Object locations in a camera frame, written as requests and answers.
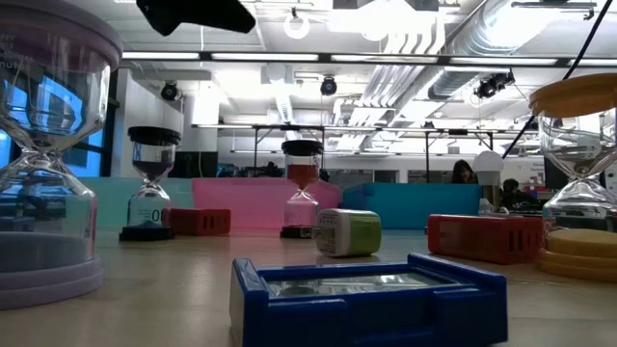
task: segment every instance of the woman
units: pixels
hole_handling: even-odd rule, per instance
[[[465,160],[459,160],[454,164],[452,183],[478,183],[475,173],[473,173],[471,166]]]

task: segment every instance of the red plastic block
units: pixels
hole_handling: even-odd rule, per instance
[[[427,234],[434,254],[509,265],[534,261],[543,224],[541,218],[433,215]]]
[[[229,234],[231,211],[228,209],[179,209],[169,215],[170,226],[176,234],[213,236]]]

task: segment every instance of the green label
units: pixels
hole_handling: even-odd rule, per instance
[[[351,237],[349,255],[373,254],[382,245],[379,218],[374,216],[349,216]]]

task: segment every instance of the blue plastic frame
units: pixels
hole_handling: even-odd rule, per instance
[[[454,283],[298,297],[273,297],[268,285],[410,272]],[[237,347],[470,347],[508,339],[506,278],[423,254],[407,263],[267,270],[235,259],[229,316]]]

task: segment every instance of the dark hair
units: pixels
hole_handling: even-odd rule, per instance
[[[454,169],[452,169],[452,183],[468,183],[462,178],[462,173],[464,170],[467,170],[470,174],[473,174],[471,166],[465,160],[459,160],[454,164]]]
[[[514,178],[508,178],[503,181],[503,192],[511,193],[519,188],[519,181]]]

